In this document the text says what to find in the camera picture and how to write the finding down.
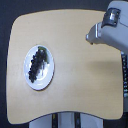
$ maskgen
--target gray floor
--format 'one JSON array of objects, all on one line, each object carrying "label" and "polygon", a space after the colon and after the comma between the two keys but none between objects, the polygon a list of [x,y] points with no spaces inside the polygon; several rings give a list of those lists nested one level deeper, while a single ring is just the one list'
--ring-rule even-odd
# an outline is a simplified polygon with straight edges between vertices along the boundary
[{"label": "gray floor", "polygon": [[[111,0],[0,0],[0,128],[28,128],[27,124],[11,125],[6,110],[6,66],[10,32],[14,20],[23,14],[53,9],[106,10]],[[126,118],[119,121],[104,121],[123,128]]]}]

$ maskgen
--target dark food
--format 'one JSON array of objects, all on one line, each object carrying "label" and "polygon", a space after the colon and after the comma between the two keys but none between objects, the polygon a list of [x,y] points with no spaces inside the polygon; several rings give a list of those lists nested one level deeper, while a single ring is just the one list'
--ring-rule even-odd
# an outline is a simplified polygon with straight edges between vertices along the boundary
[{"label": "dark food", "polygon": [[29,74],[29,79],[31,80],[32,83],[37,79],[37,72],[41,65],[44,65],[44,62],[47,62],[47,53],[46,49],[43,47],[38,47],[38,51],[36,52],[35,55],[33,55],[33,59],[31,60],[31,68],[30,71],[28,72]]}]

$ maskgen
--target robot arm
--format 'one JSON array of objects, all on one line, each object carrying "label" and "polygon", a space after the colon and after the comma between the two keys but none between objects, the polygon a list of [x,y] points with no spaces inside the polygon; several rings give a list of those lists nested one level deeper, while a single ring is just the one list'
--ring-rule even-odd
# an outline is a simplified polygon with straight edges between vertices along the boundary
[{"label": "robot arm", "polygon": [[91,28],[86,40],[91,44],[107,44],[128,54],[128,2],[111,2],[103,21]]}]

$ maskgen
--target wooden table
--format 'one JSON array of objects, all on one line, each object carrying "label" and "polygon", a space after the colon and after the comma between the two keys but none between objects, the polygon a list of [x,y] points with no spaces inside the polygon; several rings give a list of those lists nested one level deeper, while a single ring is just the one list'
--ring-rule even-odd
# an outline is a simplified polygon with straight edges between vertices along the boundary
[{"label": "wooden table", "polygon": [[[7,115],[12,124],[54,112],[77,111],[105,119],[123,113],[120,51],[90,45],[85,35],[104,12],[44,11],[16,19],[11,31],[7,62]],[[35,45],[52,53],[55,72],[42,91],[30,88],[23,72],[27,52]]]}]

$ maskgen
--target oval plate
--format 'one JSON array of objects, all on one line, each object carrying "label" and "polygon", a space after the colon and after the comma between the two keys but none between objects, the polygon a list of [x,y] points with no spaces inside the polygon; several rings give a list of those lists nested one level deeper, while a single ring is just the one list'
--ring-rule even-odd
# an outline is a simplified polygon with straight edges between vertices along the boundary
[{"label": "oval plate", "polygon": [[33,55],[35,55],[36,52],[38,51],[39,46],[44,47],[42,45],[37,45],[31,48],[27,53],[24,61],[24,75],[25,75],[26,82],[31,88],[35,90],[42,90],[45,87],[47,87],[50,81],[52,80],[53,73],[54,73],[54,61],[53,61],[52,54],[46,47],[44,47],[47,52],[49,63],[47,64],[47,62],[45,62],[44,67],[43,65],[41,66],[37,74],[37,79],[34,81],[34,83],[32,83],[29,80],[28,72],[30,71],[30,68],[31,68],[31,60],[33,59]]}]

